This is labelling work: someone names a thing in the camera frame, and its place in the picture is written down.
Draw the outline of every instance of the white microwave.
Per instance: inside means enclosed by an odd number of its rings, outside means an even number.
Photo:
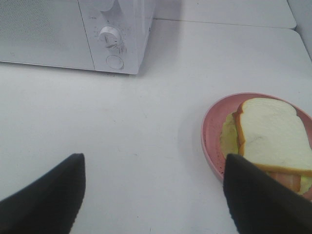
[[[0,0],[0,61],[137,74],[155,0]]]

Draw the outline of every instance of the plate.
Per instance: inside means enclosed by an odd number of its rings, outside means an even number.
[[[239,105],[251,98],[273,98],[282,100],[278,97],[269,96],[259,93],[240,93],[233,94],[217,101],[207,111],[201,127],[201,143],[205,157],[210,164],[216,176],[223,181],[225,158],[220,148],[220,134],[225,118],[229,113],[235,112]],[[309,138],[310,147],[312,148],[312,119],[298,107],[292,105],[297,110],[297,115],[301,118]]]

